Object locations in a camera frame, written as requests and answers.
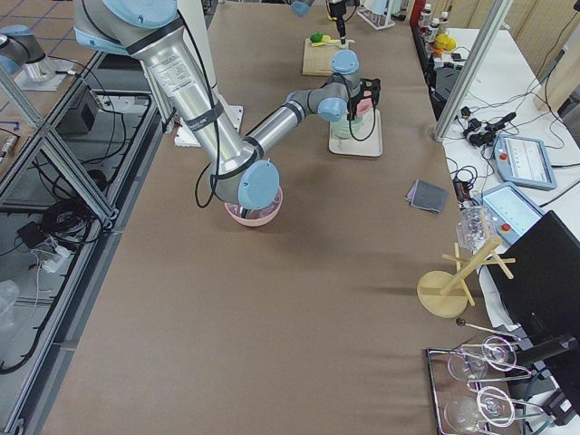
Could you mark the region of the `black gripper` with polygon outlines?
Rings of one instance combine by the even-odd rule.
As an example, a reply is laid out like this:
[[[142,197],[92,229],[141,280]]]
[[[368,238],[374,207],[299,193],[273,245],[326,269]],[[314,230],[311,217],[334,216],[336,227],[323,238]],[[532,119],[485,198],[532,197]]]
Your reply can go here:
[[[358,86],[358,91],[351,96],[351,110],[356,108],[357,103],[363,98],[372,98],[373,109],[379,103],[381,94],[381,80],[362,78]]]
[[[358,8],[358,0],[327,0],[328,18],[337,22],[337,31],[341,46],[346,45],[345,21],[348,21]]]

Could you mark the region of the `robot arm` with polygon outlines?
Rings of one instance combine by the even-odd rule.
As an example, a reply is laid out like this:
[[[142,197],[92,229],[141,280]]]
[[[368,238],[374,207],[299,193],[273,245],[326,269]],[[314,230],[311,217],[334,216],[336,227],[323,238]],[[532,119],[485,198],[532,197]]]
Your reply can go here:
[[[210,160],[211,197],[245,209],[274,202],[280,177],[264,155],[306,116],[328,122],[354,118],[359,102],[377,102],[381,83],[359,74],[355,52],[341,50],[333,73],[316,89],[288,95],[246,136],[241,136],[211,88],[198,48],[184,41],[187,24],[175,1],[76,1],[77,42],[105,53],[130,56],[150,72]]]
[[[314,4],[314,2],[310,0],[290,0],[287,1],[287,3],[290,5],[292,12],[299,17],[305,17]],[[345,48],[347,45],[346,23],[353,17],[354,13],[357,11],[360,5],[360,2],[353,1],[353,10],[350,13],[347,11],[348,1],[325,1],[324,4],[329,19],[336,25],[336,29],[339,34],[340,46]]]

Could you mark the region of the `second grey robot base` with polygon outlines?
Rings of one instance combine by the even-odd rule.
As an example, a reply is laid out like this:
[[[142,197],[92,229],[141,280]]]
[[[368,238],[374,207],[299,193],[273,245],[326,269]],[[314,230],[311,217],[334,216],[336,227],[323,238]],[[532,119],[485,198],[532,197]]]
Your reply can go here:
[[[1,29],[1,66],[23,91],[55,92],[64,77],[57,63],[39,44],[32,30],[23,24]]]

